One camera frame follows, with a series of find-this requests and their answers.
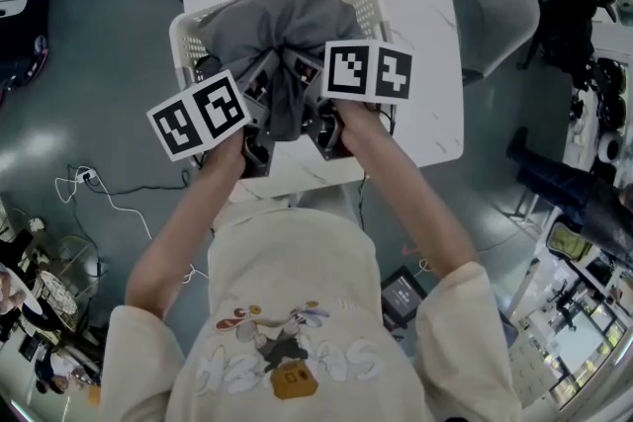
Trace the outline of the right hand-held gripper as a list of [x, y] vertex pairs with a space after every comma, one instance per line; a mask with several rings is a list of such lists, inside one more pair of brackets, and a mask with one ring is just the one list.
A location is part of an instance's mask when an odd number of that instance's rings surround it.
[[327, 42], [321, 58], [291, 51], [291, 74], [303, 85], [307, 104], [305, 131], [325, 160], [350, 156], [336, 100], [364, 104], [395, 132], [397, 106], [409, 99], [412, 65], [410, 51], [387, 42]]

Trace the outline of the yellow-green backpack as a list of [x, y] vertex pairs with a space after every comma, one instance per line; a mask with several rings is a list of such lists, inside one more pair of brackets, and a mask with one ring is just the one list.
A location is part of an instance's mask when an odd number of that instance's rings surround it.
[[565, 223], [556, 221], [547, 236], [546, 247], [557, 257], [580, 262], [588, 255], [591, 243], [571, 230]]

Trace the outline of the person's cream printed shirt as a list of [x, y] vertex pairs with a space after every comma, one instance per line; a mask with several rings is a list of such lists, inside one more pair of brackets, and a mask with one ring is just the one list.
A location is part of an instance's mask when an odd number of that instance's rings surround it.
[[156, 316], [111, 316], [102, 422], [520, 422], [484, 268], [441, 280], [409, 358], [383, 324], [375, 247], [351, 221], [271, 211], [220, 230], [211, 316], [183, 354]]

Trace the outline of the white plastic laundry basket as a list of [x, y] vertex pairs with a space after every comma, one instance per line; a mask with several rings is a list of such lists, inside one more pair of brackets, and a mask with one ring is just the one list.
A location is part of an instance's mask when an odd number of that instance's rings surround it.
[[[179, 92], [184, 91], [190, 86], [195, 85], [208, 78], [204, 76], [200, 70], [197, 69], [198, 62], [203, 57], [208, 55], [208, 52], [204, 48], [202, 42], [197, 37], [199, 24], [209, 15], [219, 11], [222, 7], [234, 1], [236, 0], [231, 0], [214, 7], [209, 7], [203, 10], [183, 15], [173, 22], [170, 29], [170, 36], [174, 57], [174, 65], [180, 85]], [[378, 11], [373, 8], [372, 0], [342, 1], [352, 5], [355, 8], [357, 22], [364, 34], [364, 38], [362, 40], [387, 42], [384, 34], [384, 23], [381, 20]], [[280, 64], [284, 64], [286, 68], [290, 71], [292, 50], [293, 48], [289, 48], [282, 50], [280, 53], [277, 53], [280, 59]], [[300, 137], [308, 136], [305, 131], [304, 125], [304, 120], [306, 119], [307, 112], [307, 104], [305, 102], [302, 123], [302, 135]], [[274, 141], [274, 148], [280, 142], [284, 141]]]

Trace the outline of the grey upholstered chair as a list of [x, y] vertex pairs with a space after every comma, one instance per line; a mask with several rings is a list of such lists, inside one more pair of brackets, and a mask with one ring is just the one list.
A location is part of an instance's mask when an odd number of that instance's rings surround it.
[[491, 75], [536, 33], [537, 0], [453, 0], [465, 86]]

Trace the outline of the person's right forearm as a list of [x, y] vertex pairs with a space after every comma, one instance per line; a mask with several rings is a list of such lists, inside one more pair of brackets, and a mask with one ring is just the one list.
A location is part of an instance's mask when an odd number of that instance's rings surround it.
[[466, 230], [386, 130], [380, 115], [351, 101], [337, 100], [335, 107], [344, 123], [343, 143], [433, 272], [444, 278], [475, 263], [476, 250]]

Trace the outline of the black office chair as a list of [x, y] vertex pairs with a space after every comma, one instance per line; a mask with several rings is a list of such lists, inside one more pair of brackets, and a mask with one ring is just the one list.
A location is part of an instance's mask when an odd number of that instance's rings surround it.
[[599, 8], [611, 10], [615, 0], [537, 0], [540, 19], [524, 61], [538, 50], [546, 64], [559, 68], [574, 87], [587, 90], [594, 77], [592, 18]]

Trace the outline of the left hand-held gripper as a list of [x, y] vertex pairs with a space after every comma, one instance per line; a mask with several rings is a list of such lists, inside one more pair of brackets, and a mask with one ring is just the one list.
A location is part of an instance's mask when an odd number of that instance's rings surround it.
[[175, 162], [206, 154], [241, 130], [243, 176], [267, 176], [274, 152], [268, 99], [279, 65], [277, 52], [270, 50], [256, 58], [239, 79], [224, 70], [149, 110], [148, 120], [169, 159]]

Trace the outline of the grey clothes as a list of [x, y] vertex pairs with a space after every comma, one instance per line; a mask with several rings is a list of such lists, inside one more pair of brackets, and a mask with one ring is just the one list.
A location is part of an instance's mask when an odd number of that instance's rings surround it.
[[[297, 49], [322, 57], [332, 41], [362, 40], [355, 8], [342, 0], [236, 0], [206, 17], [197, 37], [208, 55], [197, 64], [204, 76], [224, 70], [238, 80], [262, 55]], [[270, 73], [263, 104], [274, 141], [302, 135], [304, 89], [284, 64]]]

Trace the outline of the black tablet device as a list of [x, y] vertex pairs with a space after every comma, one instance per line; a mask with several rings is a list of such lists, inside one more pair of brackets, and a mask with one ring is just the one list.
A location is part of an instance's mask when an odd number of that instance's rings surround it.
[[407, 329], [426, 291], [406, 266], [401, 266], [381, 282], [383, 322], [389, 331]]

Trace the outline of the person's left forearm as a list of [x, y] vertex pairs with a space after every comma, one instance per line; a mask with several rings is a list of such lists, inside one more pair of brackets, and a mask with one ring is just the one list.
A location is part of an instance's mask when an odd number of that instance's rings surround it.
[[205, 236], [244, 171], [242, 146], [240, 130], [206, 157], [196, 180], [135, 264], [125, 305], [165, 319]]

